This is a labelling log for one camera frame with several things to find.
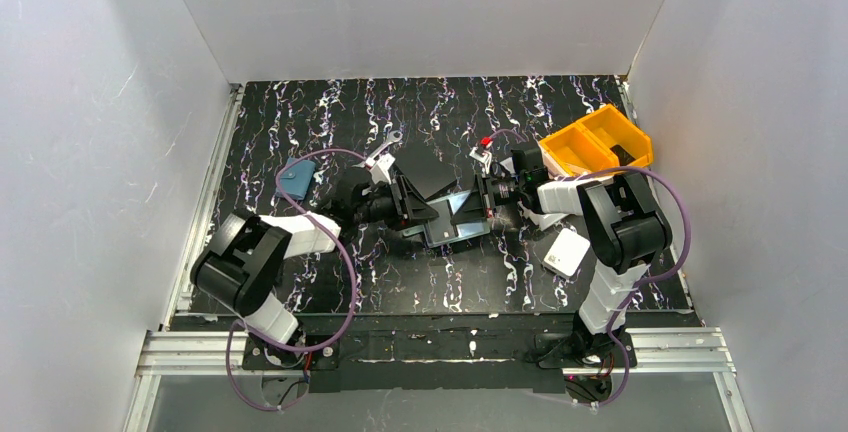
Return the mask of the green card holder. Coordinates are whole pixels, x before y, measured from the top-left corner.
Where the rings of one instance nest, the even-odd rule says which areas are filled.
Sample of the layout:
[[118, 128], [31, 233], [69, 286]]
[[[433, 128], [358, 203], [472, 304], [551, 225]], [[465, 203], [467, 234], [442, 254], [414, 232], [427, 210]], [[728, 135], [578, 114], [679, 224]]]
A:
[[463, 240], [487, 235], [491, 232], [488, 220], [453, 224], [454, 213], [463, 205], [470, 192], [463, 191], [449, 194], [427, 203], [438, 216], [422, 225], [410, 227], [401, 231], [404, 238], [418, 238], [427, 248], [437, 248]]

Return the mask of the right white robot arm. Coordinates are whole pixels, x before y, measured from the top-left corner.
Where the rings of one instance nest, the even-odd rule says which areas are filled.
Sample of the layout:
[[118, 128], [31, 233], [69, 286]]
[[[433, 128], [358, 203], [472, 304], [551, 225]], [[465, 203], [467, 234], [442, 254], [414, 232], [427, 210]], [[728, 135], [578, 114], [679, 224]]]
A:
[[473, 148], [470, 156], [482, 164], [483, 171], [476, 175], [452, 223], [488, 219], [496, 208], [513, 204], [536, 218], [582, 217], [597, 263], [578, 322], [590, 336], [619, 330], [630, 294], [638, 290], [655, 256], [673, 239], [648, 183], [653, 173], [617, 166], [578, 177], [552, 177], [540, 148], [530, 142], [512, 149], [511, 166], [504, 175], [492, 172], [489, 142]]

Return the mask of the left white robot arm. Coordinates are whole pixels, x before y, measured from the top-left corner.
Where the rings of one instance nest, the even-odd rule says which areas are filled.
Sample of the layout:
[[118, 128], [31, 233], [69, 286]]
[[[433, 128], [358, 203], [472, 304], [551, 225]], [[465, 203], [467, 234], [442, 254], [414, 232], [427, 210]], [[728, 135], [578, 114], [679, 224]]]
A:
[[276, 296], [285, 260], [338, 251], [361, 225], [396, 230], [422, 225], [439, 213], [401, 174], [378, 181], [362, 168], [345, 171], [317, 211], [261, 216], [239, 209], [213, 234], [190, 271], [191, 283], [234, 312], [247, 331], [282, 350], [297, 352], [299, 323]]

